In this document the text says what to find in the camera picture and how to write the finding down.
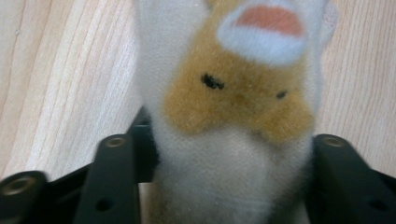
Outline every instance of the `metal screw head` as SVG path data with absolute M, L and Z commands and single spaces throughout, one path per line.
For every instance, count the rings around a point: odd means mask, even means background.
M 334 137 L 326 137 L 323 139 L 323 142 L 332 147 L 343 147 L 344 142 Z
M 15 195 L 26 191 L 34 184 L 35 178 L 27 175 L 11 181 L 3 187 L 1 192 L 6 196 Z
M 111 138 L 105 142 L 105 145 L 107 147 L 120 147 L 125 144 L 125 139 L 116 137 L 116 138 Z

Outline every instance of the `white fur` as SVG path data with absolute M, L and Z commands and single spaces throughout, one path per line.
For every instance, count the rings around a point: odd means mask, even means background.
M 318 111 L 320 30 L 327 1 L 293 0 L 307 33 L 304 97 Z M 299 189 L 311 156 L 311 136 L 274 146 L 240 127 L 197 135 L 164 120 L 163 97 L 191 38 L 210 9 L 204 0 L 140 0 L 137 84 L 152 118 L 161 164 L 149 192 L 151 223 L 266 223 L 276 200 Z
M 290 1 L 247 1 L 221 23 L 217 32 L 220 44 L 225 49 L 258 63 L 274 66 L 295 63 L 304 53 L 305 36 L 284 35 L 251 26 L 235 26 L 235 22 L 245 10 L 257 5 L 283 7 L 291 12 L 296 11 L 295 5 Z

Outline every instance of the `wood grain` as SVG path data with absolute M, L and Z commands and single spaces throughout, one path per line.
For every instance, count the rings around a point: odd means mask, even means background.
M 334 3 L 340 20 L 323 56 L 318 133 L 344 137 L 374 169 L 396 176 L 396 2 Z
M 65 175 L 140 106 L 132 1 L 0 3 L 0 176 Z
M 396 2 L 334 0 L 318 133 L 396 175 Z M 131 0 L 0 1 L 0 178 L 65 175 L 124 133 L 141 105 Z

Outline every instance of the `plush toy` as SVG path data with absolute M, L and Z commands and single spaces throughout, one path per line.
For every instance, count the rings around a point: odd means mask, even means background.
M 334 7 L 325 0 L 139 4 L 137 83 L 160 154 L 148 223 L 286 217 L 279 214 L 309 178 L 320 55 Z

